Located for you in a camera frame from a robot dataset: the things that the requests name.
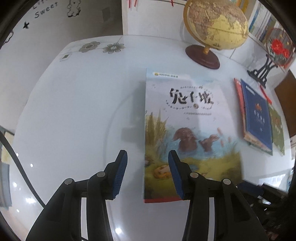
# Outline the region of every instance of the red string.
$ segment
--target red string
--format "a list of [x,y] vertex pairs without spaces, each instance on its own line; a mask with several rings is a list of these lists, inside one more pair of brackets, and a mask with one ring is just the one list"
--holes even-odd
[[260,90],[261,90],[262,94],[265,96],[267,102],[268,102],[269,104],[272,104],[271,99],[269,99],[268,96],[266,95],[266,93],[265,93],[265,91],[264,91],[262,85],[259,84],[259,87],[260,87]]

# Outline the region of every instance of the yellow globe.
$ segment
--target yellow globe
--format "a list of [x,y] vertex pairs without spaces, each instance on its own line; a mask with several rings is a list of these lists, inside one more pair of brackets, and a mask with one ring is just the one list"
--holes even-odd
[[184,23],[197,41],[219,50],[241,46],[249,33],[244,13],[229,0],[189,0]]

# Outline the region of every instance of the globe stand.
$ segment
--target globe stand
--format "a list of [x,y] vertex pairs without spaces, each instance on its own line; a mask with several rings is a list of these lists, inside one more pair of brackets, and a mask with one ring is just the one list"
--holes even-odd
[[247,70],[249,76],[251,76],[254,80],[259,82],[264,87],[264,89],[266,89],[265,85],[267,82],[267,75],[274,67],[278,67],[277,64],[271,65],[272,60],[269,59],[268,54],[266,54],[266,57],[266,63],[262,66],[261,69],[254,69],[252,71]]
[[185,52],[194,62],[204,67],[209,69],[220,68],[218,57],[208,47],[190,45],[185,49]]

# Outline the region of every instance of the tabletop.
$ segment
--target tabletop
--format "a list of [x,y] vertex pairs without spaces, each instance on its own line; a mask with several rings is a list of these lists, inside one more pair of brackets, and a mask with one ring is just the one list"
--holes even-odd
[[[86,48],[87,43],[96,48]],[[181,240],[189,202],[143,202],[146,68],[190,76],[202,73],[219,81],[231,110],[233,128],[241,140],[242,118],[233,79],[244,79],[260,93],[258,83],[242,65],[217,54],[220,68],[207,69],[186,55],[188,45],[165,38],[126,35],[80,40],[62,50],[31,92],[13,142],[44,203],[66,178],[88,179],[125,149],[128,166],[120,193],[107,202],[114,240]],[[269,156],[241,141],[243,177],[258,184],[264,178],[281,176],[279,187],[285,190],[292,167],[289,133],[274,90],[267,87],[266,93],[282,118],[286,154],[281,156],[274,150]],[[10,167],[10,188],[13,204],[9,212],[22,230],[14,227],[15,220],[8,222],[18,236],[26,237],[42,207],[14,163]],[[83,199],[81,228],[82,236],[87,238],[85,207]]]

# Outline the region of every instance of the brown wooden base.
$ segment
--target brown wooden base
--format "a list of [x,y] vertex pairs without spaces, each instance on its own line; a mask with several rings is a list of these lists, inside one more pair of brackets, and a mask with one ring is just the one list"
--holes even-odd
[[204,53],[204,47],[200,45],[190,45],[185,49],[186,54],[196,63],[209,69],[219,69],[220,62],[218,57],[209,51]]

